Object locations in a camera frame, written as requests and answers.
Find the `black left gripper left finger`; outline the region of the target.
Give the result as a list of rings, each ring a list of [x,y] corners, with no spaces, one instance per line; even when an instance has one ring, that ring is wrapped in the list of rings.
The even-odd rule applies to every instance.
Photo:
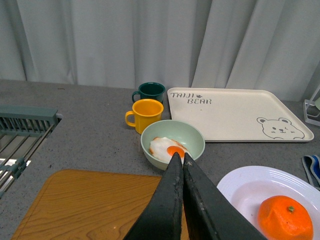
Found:
[[[148,205],[125,240],[179,240],[182,233],[184,174],[174,153]]]

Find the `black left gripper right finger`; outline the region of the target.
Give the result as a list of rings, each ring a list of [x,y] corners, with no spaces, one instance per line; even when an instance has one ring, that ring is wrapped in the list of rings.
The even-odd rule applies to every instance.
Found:
[[[265,240],[186,154],[183,205],[191,240]]]

